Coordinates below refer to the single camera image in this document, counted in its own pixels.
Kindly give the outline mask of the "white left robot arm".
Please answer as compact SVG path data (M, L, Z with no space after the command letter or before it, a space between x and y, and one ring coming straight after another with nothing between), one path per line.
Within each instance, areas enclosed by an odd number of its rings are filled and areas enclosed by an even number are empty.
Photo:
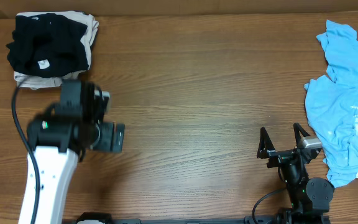
M71 179L87 149L120 153L125 126L81 115L37 115L27 127L28 170L19 223L62 223Z

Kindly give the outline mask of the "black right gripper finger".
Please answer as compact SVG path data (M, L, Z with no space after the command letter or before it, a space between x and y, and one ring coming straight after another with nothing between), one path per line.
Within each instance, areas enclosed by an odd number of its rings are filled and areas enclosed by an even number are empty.
M300 145L301 138L310 136L310 134L307 133L299 123L294 123L293 129L295 133L295 141L297 146Z
M272 153L275 152L273 143L269 137L268 132L264 127L260 129L259 147L257 150L257 158L268 159Z

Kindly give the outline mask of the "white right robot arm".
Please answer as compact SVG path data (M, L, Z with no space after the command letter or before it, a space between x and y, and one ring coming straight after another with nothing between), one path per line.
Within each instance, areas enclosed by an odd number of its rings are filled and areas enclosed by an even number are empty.
M330 181L309 177L306 165L322 151L322 143L307 133L299 123L293 124L296 146L276 151L264 127L260 129L257 157L267 159L268 168L277 168L285 184L291 207L280 208L272 218L273 224L330 224L327 213L335 187Z

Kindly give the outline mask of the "black t-shirt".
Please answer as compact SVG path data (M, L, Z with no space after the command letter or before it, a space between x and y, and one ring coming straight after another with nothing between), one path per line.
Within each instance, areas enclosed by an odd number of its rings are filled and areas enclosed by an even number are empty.
M16 16L7 60L14 71L42 78L88 69L81 38L87 26L63 15Z

